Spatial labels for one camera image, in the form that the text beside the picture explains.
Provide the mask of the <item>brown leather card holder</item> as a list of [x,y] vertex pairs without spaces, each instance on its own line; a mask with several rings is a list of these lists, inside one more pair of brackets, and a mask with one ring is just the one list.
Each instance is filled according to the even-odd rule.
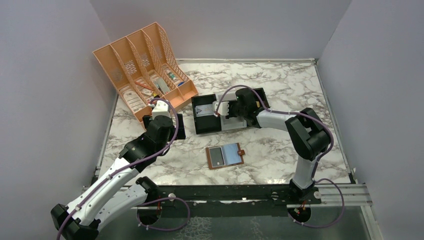
[[[224,158],[224,165],[220,167],[216,167],[216,168],[212,168],[211,160],[209,157],[209,148],[214,148],[214,147],[222,148],[222,154]],[[205,149],[205,153],[206,153],[208,168],[210,170],[217,170],[221,168],[242,165],[244,164],[244,156],[246,154],[246,152],[243,149],[241,149],[241,146],[239,143],[231,143],[231,144],[225,144],[220,146],[207,147]]]

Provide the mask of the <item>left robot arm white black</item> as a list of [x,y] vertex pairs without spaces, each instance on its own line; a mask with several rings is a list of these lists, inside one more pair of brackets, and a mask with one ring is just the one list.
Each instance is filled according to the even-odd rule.
[[166,200],[159,187],[148,177],[140,177],[124,192],[130,180],[164,156],[175,140],[186,138],[182,114],[173,120],[168,114],[145,116],[147,127],[129,141],[114,163],[76,199],[57,204],[50,211],[58,233],[66,240],[94,240],[100,231],[124,211],[137,205],[154,205]]

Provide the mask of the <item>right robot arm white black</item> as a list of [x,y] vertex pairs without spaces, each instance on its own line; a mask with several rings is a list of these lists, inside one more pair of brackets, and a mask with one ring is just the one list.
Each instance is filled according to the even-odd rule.
[[315,185],[315,173],[321,158],[334,146],[334,137],[310,107],[301,111],[278,111],[267,107],[256,90],[238,85],[234,100],[220,98],[215,115],[242,118],[247,125],[288,132],[298,154],[295,173],[289,181],[289,199],[300,204]]

